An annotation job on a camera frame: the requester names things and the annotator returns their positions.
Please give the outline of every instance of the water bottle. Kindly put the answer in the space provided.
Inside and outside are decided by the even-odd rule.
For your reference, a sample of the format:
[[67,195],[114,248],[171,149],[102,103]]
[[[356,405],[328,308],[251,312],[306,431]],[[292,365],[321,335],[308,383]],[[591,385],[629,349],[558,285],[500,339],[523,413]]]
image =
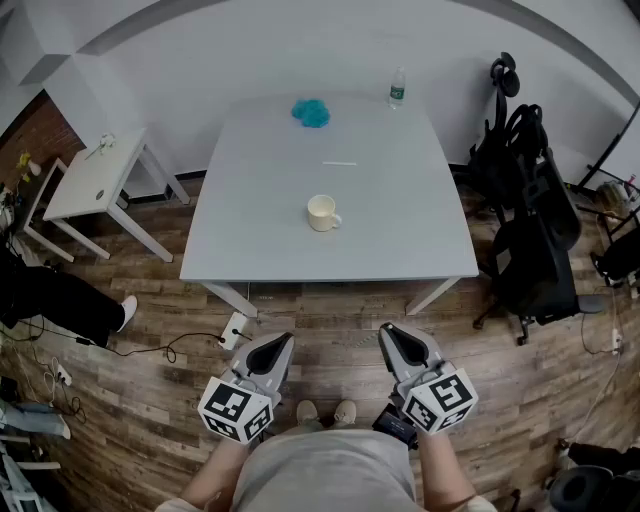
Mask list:
[[389,91],[389,106],[391,108],[398,108],[402,105],[405,82],[404,68],[398,66],[395,75],[393,75],[393,81],[391,82],[391,91]]

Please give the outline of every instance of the white mug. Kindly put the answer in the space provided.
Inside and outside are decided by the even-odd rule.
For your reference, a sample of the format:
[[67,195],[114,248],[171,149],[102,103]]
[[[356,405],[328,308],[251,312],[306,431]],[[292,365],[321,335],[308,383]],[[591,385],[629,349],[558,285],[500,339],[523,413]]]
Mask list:
[[329,196],[313,196],[307,203],[309,225],[316,231],[329,231],[342,225],[342,217],[336,214],[336,202]]

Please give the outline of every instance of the small box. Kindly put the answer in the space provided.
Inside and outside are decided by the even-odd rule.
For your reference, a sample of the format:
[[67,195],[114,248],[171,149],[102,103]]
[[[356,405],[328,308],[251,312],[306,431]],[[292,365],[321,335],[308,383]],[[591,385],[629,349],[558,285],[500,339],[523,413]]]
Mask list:
[[463,369],[416,386],[402,412],[428,434],[441,432],[467,417],[478,394]]
[[273,421],[271,399],[211,377],[198,404],[206,427],[223,437],[249,444]]

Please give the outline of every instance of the wooden floor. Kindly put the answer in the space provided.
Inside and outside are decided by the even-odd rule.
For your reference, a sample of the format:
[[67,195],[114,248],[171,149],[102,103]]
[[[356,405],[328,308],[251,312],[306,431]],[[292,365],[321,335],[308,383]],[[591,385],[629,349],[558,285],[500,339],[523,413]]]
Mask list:
[[[200,180],[186,182],[197,197]],[[465,208],[473,197],[463,194]],[[188,207],[177,200],[131,206],[130,214],[175,255],[165,264],[108,218],[85,223],[85,233],[111,253],[101,260],[58,233],[64,249],[77,255],[65,270],[106,294],[139,301],[133,321],[111,338],[119,351],[163,345],[186,332],[221,333],[232,309],[199,285],[179,280],[182,253],[196,200]],[[593,216],[583,217],[583,235],[571,252],[576,286],[592,293],[603,283],[592,269],[589,251],[602,250]],[[470,220],[478,259],[484,259],[497,231],[495,217]],[[459,457],[479,493],[508,510],[508,495],[523,490],[525,501],[544,510],[540,482],[554,460],[559,437],[575,435],[585,413],[615,367],[610,354],[591,356],[582,347],[581,317],[545,327],[531,327],[531,342],[517,347],[515,318],[490,319],[483,331],[472,320],[489,304],[489,280],[464,279],[415,317],[404,307],[423,283],[252,284],[251,301],[260,311],[254,335],[289,330],[296,348],[284,403],[276,411],[276,432],[293,425],[295,404],[315,401],[330,415],[342,398],[355,400],[359,421],[371,424],[392,388],[375,339],[360,343],[385,321],[424,329],[440,343],[447,358],[466,369],[480,403],[451,432]],[[247,285],[239,286],[242,293]],[[639,306],[617,293],[625,352],[604,400],[595,408],[583,441],[626,448],[638,431]],[[592,350],[609,349],[613,303],[606,313],[588,317],[585,342]],[[28,343],[16,344],[26,372],[41,400],[47,397],[42,369],[33,361]],[[175,364],[163,353],[121,358],[45,333],[36,343],[41,361],[56,356],[73,376],[69,398],[78,396],[86,424],[69,419],[71,441],[39,436],[52,459],[62,464],[56,473],[60,491],[50,499],[60,510],[148,511],[175,496],[216,444],[205,430],[196,406],[211,375],[219,375],[229,354],[206,336],[183,339],[175,348]],[[0,370],[19,380],[33,399],[11,344],[4,343]],[[62,404],[61,393],[57,403]],[[420,469],[412,452],[416,476]]]

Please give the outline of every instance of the white table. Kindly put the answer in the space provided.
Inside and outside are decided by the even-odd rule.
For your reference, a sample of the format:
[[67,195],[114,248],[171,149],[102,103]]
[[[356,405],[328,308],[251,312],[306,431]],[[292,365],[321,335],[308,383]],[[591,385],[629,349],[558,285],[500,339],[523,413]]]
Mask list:
[[[412,315],[459,278],[476,276],[460,199],[424,109],[321,98],[331,120],[319,129],[291,116],[296,96],[232,109],[180,278],[255,317],[229,282],[435,280],[407,306]],[[308,225],[307,201],[316,194],[335,199],[341,228],[318,233]]]
[[105,149],[104,154],[96,151],[91,155],[93,150],[94,148],[84,149],[74,157],[49,202],[44,220],[52,221],[85,247],[108,259],[110,255],[107,251],[64,220],[79,215],[106,212],[153,253],[166,262],[173,261],[169,251],[116,204],[120,191],[138,160],[155,180],[165,180],[180,201],[189,204],[189,196],[182,185],[173,174],[162,168],[146,145],[145,130],[118,136],[116,144]]
[[31,205],[31,208],[29,208],[29,213],[27,214],[27,217],[24,220],[24,225],[22,226],[22,231],[24,231],[27,235],[29,235],[31,238],[33,238],[36,242],[38,242],[38,243],[42,244],[43,246],[45,246],[51,252],[57,254],[61,258],[64,258],[68,262],[73,263],[73,259],[74,258],[73,258],[73,256],[71,256],[71,254],[69,254],[64,249],[61,249],[60,247],[58,247],[56,244],[51,242],[49,239],[47,239],[44,236],[42,236],[40,233],[38,233],[32,227],[33,214],[35,213],[36,209],[38,208],[38,204],[40,203],[40,199],[42,198],[42,194],[44,193],[45,189],[47,188],[47,185],[49,184],[49,181],[51,180],[51,176],[53,176],[53,174],[56,172],[56,170],[59,170],[60,172],[63,172],[63,173],[67,171],[67,166],[64,165],[64,163],[59,158],[56,158],[56,161],[51,166],[51,170],[49,170],[49,173],[47,174],[47,177],[42,182],[42,185],[40,186],[40,189],[38,190],[38,193],[36,194],[35,198],[33,199],[33,203]]

